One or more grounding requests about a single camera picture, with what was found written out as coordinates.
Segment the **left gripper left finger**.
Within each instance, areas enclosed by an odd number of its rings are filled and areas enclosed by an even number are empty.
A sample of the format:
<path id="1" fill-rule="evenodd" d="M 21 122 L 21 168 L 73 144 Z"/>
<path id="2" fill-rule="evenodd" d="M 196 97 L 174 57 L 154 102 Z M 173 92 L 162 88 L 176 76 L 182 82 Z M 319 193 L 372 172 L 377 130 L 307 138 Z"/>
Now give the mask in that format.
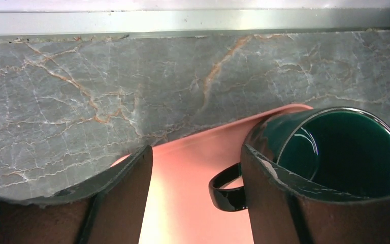
<path id="1" fill-rule="evenodd" d="M 0 243 L 138 243 L 152 167 L 147 145 L 52 196 L 0 196 Z"/>

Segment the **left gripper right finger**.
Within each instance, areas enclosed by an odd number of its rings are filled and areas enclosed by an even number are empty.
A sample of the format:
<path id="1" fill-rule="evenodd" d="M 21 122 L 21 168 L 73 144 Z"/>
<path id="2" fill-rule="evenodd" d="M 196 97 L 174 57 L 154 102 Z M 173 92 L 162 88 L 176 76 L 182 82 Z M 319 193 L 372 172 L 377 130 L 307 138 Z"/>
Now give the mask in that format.
<path id="1" fill-rule="evenodd" d="M 390 196 L 327 188 L 249 145 L 242 147 L 241 169 L 255 243 L 390 243 Z"/>

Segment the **dark green mug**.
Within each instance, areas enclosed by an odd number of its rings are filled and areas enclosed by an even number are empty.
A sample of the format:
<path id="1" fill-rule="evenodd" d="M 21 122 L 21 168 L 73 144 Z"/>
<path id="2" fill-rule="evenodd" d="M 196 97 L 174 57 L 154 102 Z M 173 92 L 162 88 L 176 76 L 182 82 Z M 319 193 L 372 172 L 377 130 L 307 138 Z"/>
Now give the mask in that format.
<path id="1" fill-rule="evenodd" d="M 352 107 L 279 113 L 243 144 L 265 168 L 290 211 L 302 199 L 390 212 L 390 127 Z"/>

